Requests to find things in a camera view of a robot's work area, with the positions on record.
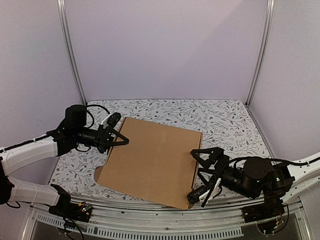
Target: slotted vent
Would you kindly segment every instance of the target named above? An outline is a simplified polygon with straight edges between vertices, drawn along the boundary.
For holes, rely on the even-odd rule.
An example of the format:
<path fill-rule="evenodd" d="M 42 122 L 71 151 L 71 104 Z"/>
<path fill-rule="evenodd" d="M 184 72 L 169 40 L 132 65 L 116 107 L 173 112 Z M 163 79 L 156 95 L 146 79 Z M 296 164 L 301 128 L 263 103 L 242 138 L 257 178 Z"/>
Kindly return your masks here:
<path fill-rule="evenodd" d="M 46 215 L 38 212 L 36 219 L 39 222 L 55 226 L 63 227 L 64 221 L 56 216 Z M 121 232 L 107 229 L 99 226 L 87 227 L 86 235 L 96 236 L 105 239 L 114 240 L 223 240 L 243 236 L 241 227 L 231 229 L 197 232 L 197 233 L 135 233 Z"/>

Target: floral patterned surface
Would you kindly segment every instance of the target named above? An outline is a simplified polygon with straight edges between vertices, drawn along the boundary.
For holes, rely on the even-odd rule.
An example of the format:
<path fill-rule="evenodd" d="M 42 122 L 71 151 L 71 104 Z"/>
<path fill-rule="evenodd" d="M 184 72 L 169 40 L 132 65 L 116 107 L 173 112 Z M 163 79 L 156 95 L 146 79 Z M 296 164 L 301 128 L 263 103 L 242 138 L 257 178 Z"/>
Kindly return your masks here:
<path fill-rule="evenodd" d="M 111 113 L 119 112 L 122 119 L 132 117 L 203 132 L 203 149 L 223 148 L 225 154 L 231 159 L 245 156 L 270 156 L 253 120 L 241 101 L 105 100 L 92 101 L 89 104 L 103 105 Z M 95 124 L 92 128 L 97 129 L 98 124 L 107 116 L 107 113 L 98 107 L 91 107 L 89 110 L 95 117 Z M 103 166 L 106 158 L 106 154 L 100 154 L 95 148 L 88 152 L 72 150 L 60 157 L 50 182 L 60 185 L 72 194 L 94 198 L 142 201 L 142 199 L 100 186 L 95 182 L 95 169 L 98 166 Z M 200 185 L 201 181 L 197 179 L 196 187 Z M 237 193 L 223 188 L 218 198 L 235 196 Z"/>

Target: flat cardboard box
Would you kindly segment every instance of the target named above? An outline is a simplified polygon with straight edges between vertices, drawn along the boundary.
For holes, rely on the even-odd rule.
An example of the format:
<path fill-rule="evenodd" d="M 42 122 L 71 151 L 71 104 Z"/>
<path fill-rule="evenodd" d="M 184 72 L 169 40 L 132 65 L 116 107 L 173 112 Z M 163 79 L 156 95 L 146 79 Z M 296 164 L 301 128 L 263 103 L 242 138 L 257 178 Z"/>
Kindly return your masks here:
<path fill-rule="evenodd" d="M 96 182 L 110 189 L 179 209 L 189 209 L 202 133 L 126 117 L 119 132 L 129 144 L 110 149 Z"/>

